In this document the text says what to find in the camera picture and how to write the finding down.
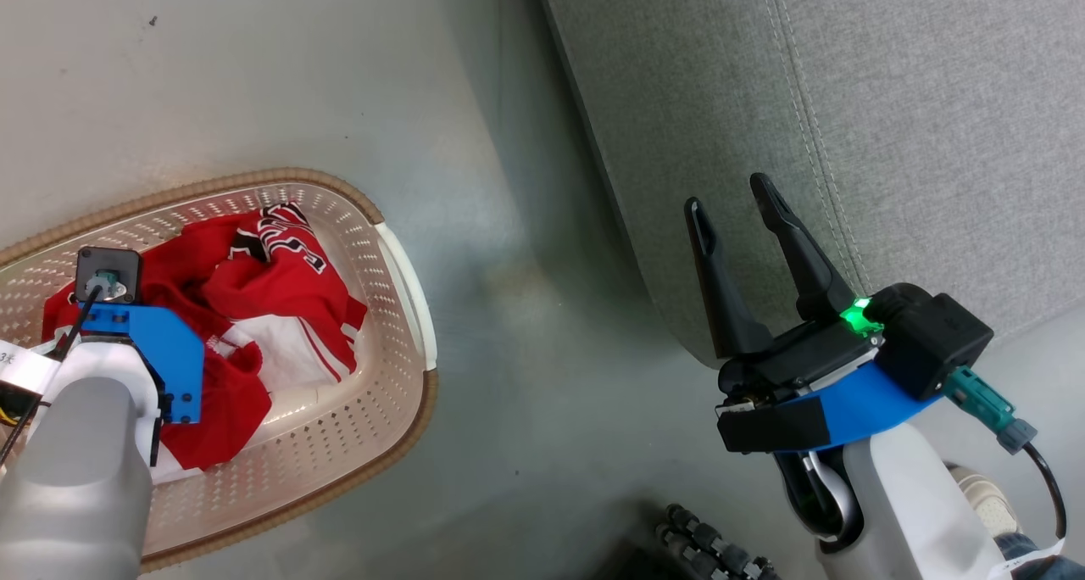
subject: shoe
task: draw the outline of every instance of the shoe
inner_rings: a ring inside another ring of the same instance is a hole
[[[1023,532],[1006,494],[990,478],[961,465],[946,464],[946,468],[992,538]]]

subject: beige basket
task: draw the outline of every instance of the beige basket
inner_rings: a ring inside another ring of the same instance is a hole
[[[80,218],[0,252],[0,337],[35,345],[46,298],[82,245],[148,250],[187,223],[265,205],[302,206],[328,258],[369,313],[358,369],[336,386],[282,391],[240,455],[154,490],[143,570],[209,553],[311,511],[399,461],[437,395],[433,322],[381,212],[330,175],[285,168],[169,190]]]

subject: basket handle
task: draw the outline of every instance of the basket handle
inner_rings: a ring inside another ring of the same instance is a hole
[[[381,236],[380,244],[387,262],[388,274],[396,283],[399,301],[404,306],[404,317],[410,327],[414,347],[425,364],[426,371],[437,368],[437,335],[433,328],[433,318],[430,317],[430,305],[422,293],[422,283],[418,280],[414,266],[407,258],[407,252],[399,244],[399,239],[386,223],[374,225]]]

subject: yellow wire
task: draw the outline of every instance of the yellow wire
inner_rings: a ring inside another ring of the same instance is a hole
[[[0,422],[4,422],[4,425],[8,426],[15,426],[18,424],[15,418],[9,417],[8,413],[4,413],[3,409],[0,409]]]

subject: gray floor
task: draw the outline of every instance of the gray floor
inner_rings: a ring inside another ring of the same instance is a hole
[[[591,578],[671,500],[821,577],[774,465],[725,452],[713,371],[641,289],[537,0],[0,0],[0,243],[314,167],[384,210],[436,322],[438,407],[406,460],[152,578]],[[1019,461],[999,472],[1032,494]]]

